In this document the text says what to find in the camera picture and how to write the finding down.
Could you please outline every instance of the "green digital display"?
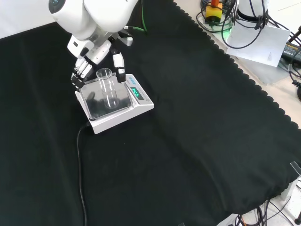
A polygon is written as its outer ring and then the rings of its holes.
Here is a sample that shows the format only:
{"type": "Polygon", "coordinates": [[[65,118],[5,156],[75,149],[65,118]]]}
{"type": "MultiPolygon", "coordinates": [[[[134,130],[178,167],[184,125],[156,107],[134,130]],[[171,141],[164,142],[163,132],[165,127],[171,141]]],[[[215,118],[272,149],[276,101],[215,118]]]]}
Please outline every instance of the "green digital display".
{"type": "Polygon", "coordinates": [[[137,97],[138,100],[144,100],[136,87],[131,87],[133,94],[137,97]]]}

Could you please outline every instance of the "digital scale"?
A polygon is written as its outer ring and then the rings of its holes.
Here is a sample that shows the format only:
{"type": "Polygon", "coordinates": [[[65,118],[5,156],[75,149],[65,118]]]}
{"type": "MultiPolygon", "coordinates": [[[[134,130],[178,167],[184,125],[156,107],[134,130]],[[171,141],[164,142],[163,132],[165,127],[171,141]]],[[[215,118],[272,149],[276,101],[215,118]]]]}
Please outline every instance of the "digital scale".
{"type": "Polygon", "coordinates": [[[88,117],[95,134],[154,108],[154,104],[132,74],[126,74],[126,82],[117,82],[112,76],[119,104],[114,109],[104,105],[104,95],[98,79],[85,83],[75,95],[88,117]]]}

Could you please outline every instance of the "black cloth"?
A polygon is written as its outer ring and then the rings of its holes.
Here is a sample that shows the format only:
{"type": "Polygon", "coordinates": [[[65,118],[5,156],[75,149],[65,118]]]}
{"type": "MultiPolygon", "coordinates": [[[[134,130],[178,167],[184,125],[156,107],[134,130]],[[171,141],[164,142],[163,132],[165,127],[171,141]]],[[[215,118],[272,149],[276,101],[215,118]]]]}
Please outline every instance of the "black cloth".
{"type": "MultiPolygon", "coordinates": [[[[144,11],[148,35],[116,47],[155,108],[82,132],[89,225],[215,226],[280,194],[297,125],[172,1],[144,11]]],[[[83,225],[69,38],[50,24],[0,40],[0,225],[83,225]]]]}

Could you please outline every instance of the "yellow component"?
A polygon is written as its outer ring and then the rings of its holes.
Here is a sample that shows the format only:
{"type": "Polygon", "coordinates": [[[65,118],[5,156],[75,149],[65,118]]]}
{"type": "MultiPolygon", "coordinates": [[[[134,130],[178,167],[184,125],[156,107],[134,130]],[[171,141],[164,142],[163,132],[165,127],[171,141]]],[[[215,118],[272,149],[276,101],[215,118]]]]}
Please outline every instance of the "yellow component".
{"type": "Polygon", "coordinates": [[[206,7],[206,18],[215,22],[220,22],[222,19],[222,11],[219,8],[212,8],[209,4],[206,7]]]}

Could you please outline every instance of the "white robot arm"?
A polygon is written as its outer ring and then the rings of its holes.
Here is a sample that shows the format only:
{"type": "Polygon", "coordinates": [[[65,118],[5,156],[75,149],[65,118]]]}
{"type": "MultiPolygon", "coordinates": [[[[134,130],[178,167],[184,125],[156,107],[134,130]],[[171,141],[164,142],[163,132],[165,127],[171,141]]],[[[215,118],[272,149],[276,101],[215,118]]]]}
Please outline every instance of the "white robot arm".
{"type": "Polygon", "coordinates": [[[133,37],[123,30],[138,0],[49,0],[49,11],[72,34],[69,51],[78,59],[71,77],[81,88],[94,68],[112,53],[118,82],[125,81],[122,54],[111,43],[120,39],[130,46],[133,37]]]}

